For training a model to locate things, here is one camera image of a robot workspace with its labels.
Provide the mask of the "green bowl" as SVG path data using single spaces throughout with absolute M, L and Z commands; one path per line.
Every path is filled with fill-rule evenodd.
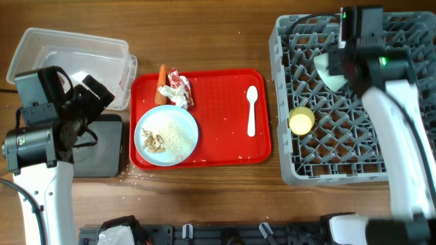
M 344 75 L 330 75 L 328 69 L 328 54 L 317 55 L 313 59 L 315 69 L 322 82 L 333 92 L 339 91 L 346 83 Z

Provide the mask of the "orange carrot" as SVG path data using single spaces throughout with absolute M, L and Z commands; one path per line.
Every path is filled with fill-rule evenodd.
M 159 68 L 157 90 L 155 93 L 155 105 L 165 105 L 167 103 L 167 97 L 159 92 L 159 89 L 163 88 L 166 85 L 166 80 L 167 80 L 166 66 L 161 65 L 161 67 Z

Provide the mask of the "yellow plastic cup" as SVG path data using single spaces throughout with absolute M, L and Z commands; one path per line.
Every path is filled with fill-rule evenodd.
M 306 107 L 296 107 L 290 111 L 288 126 L 296 135 L 306 135 L 315 124 L 315 114 Z

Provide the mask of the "light blue plate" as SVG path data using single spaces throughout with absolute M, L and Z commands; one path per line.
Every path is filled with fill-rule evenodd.
M 142 130 L 160 134 L 165 152 L 150 153 L 142 149 Z M 175 105 L 160 105 L 140 117 L 134 129 L 134 149 L 153 166 L 171 167 L 186 160 L 195 150 L 199 129 L 193 116 Z

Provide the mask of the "red snack wrapper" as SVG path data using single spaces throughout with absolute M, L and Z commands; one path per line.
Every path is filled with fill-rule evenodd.
M 170 86 L 174 89 L 178 89 L 179 87 L 183 88 L 184 96 L 187 100 L 187 107 L 193 107 L 193 96 L 191 93 L 191 86 L 189 80 L 185 76 L 181 76 L 177 70 L 177 68 L 173 67 L 168 73 L 168 79 L 170 82 Z

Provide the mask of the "white tissue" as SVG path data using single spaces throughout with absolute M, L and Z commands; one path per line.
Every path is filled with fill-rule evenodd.
M 183 108 L 185 110 L 188 109 L 189 104 L 186 96 L 186 90 L 183 86 L 178 88 L 172 88 L 168 85 L 164 85 L 157 89 L 161 95 L 167 97 L 171 102 L 178 106 L 179 108 Z

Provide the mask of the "white plastic spoon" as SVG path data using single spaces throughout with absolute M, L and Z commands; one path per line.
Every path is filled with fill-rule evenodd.
M 258 90 L 255 86 L 247 89 L 247 101 L 249 102 L 249 118 L 247 124 L 247 135 L 255 136 L 255 103 L 258 99 Z

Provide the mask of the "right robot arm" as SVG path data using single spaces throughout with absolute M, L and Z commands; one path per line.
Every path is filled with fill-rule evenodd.
M 386 47 L 382 24 L 380 6 L 343 7 L 322 80 L 332 91 L 348 85 L 362 101 L 388 173 L 392 217 L 337 215 L 329 232 L 336 244 L 433 244 L 435 159 L 414 64 L 405 51 Z

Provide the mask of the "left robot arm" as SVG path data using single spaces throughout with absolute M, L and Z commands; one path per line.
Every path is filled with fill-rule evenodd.
M 2 154 L 13 180 L 1 183 L 20 197 L 27 244 L 76 244 L 72 209 L 73 149 L 78 137 L 114 100 L 114 95 L 87 75 L 69 90 L 68 76 L 57 66 L 15 76 L 22 103 L 16 125 L 8 131 Z

